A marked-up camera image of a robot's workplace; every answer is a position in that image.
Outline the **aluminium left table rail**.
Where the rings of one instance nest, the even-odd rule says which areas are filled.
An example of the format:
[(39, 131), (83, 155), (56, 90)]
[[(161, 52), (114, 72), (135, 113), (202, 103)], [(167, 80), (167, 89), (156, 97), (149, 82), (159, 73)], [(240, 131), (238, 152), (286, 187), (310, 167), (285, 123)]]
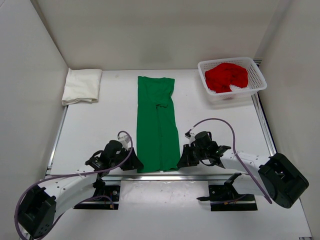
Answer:
[(65, 106), (64, 109), (63, 109), (63, 113), (62, 113), (62, 117), (61, 117), (59, 126), (58, 126), (58, 130), (57, 130), (57, 133), (56, 133), (56, 136), (55, 136), (53, 147), (51, 149), (51, 153), (50, 153), (47, 169), (46, 169), (46, 172), (45, 172), (46, 176), (51, 174), (53, 161), (54, 161), (54, 158), (55, 158), (55, 154), (56, 154), (56, 151), (57, 151), (57, 146), (58, 146), (58, 143), (59, 143), (59, 140), (60, 140), (60, 136), (61, 136), (63, 125), (64, 125), (64, 122), (65, 122), (65, 119), (66, 119), (67, 112), (68, 112), (68, 106)]

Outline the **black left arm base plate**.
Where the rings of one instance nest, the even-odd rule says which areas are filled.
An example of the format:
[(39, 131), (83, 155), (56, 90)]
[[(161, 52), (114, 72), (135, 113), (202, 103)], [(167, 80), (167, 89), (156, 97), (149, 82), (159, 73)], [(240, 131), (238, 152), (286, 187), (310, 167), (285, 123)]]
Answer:
[(75, 205), (75, 210), (118, 210), (121, 182), (97, 180), (93, 184), (94, 193), (90, 199)]

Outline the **white plastic basket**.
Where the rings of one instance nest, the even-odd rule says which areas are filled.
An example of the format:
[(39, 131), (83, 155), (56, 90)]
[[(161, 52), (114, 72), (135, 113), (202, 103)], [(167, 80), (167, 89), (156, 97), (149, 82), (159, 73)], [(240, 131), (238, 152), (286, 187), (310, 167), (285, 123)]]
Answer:
[(267, 88), (265, 77), (250, 57), (205, 60), (197, 67), (203, 87), (214, 101), (246, 98)]

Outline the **aluminium right table rail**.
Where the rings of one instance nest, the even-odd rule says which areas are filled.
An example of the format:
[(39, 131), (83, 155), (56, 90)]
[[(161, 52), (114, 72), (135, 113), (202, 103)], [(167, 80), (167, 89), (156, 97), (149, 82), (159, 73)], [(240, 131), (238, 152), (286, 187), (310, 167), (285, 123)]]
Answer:
[(268, 148), (270, 155), (274, 155), (277, 153), (277, 148), (268, 124), (267, 117), (265, 115), (263, 105), (261, 103), (260, 97), (258, 93), (255, 93), (251, 96), (252, 102), (262, 129), (262, 133)]

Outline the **red t shirt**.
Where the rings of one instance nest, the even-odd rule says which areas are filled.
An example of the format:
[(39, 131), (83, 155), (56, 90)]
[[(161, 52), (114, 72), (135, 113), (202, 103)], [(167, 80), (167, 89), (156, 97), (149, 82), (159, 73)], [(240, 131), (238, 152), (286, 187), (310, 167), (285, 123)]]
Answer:
[(218, 94), (231, 92), (230, 85), (246, 88), (249, 84), (248, 71), (233, 63), (221, 63), (204, 76), (207, 87)]

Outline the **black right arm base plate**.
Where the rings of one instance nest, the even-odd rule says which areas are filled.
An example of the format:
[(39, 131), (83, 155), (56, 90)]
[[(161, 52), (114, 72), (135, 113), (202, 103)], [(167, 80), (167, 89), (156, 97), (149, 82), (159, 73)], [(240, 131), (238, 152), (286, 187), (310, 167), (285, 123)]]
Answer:
[(196, 199), (200, 202), (209, 201), (211, 212), (257, 211), (255, 196), (253, 194), (239, 194), (233, 186), (235, 180), (238, 180), (242, 175), (237, 172), (223, 184), (210, 184), (208, 186), (209, 196), (200, 196)]

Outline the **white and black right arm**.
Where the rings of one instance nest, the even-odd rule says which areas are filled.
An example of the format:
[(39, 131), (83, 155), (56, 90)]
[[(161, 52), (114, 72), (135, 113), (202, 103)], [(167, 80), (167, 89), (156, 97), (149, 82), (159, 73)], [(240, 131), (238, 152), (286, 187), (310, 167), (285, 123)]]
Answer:
[(230, 204), (256, 195), (266, 196), (279, 206), (289, 209), (310, 185), (305, 176), (281, 153), (263, 156), (234, 151), (230, 146), (218, 145), (209, 131), (198, 134), (188, 131), (185, 137), (189, 143), (183, 146), (178, 168), (203, 164), (235, 171), (210, 196), (198, 197), (199, 201)]

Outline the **green t shirt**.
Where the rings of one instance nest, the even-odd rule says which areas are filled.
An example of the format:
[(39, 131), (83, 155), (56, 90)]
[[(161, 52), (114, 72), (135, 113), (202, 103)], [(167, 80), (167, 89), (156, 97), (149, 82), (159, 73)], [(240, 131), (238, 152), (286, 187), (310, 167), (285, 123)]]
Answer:
[(139, 173), (174, 171), (180, 160), (179, 134), (172, 94), (173, 78), (137, 79), (136, 150)]

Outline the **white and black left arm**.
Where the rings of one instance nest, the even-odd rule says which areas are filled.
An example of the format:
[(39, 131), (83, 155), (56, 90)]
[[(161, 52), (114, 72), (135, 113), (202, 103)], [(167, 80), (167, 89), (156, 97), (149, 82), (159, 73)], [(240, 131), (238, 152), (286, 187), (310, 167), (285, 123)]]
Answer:
[(102, 178), (117, 167), (138, 171), (144, 165), (133, 147), (111, 140), (70, 177), (58, 176), (32, 186), (18, 205), (15, 220), (33, 239), (42, 239), (67, 210), (78, 204), (107, 201), (112, 205), (115, 197), (105, 189)]

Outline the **white front cover board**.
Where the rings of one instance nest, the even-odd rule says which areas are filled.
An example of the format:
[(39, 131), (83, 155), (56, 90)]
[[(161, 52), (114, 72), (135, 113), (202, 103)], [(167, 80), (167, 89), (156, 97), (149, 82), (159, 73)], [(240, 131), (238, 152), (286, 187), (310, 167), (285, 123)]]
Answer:
[(298, 240), (310, 237), (299, 202), (256, 198), (256, 211), (211, 211), (205, 181), (124, 181), (117, 210), (68, 210), (49, 240)]

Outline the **white t shirt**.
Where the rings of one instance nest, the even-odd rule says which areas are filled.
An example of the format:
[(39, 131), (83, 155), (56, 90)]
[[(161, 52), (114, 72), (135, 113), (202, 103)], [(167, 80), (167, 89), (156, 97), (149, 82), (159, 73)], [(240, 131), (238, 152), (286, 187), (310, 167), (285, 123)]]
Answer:
[(96, 103), (99, 100), (101, 69), (68, 69), (61, 103), (68, 106), (80, 102)]

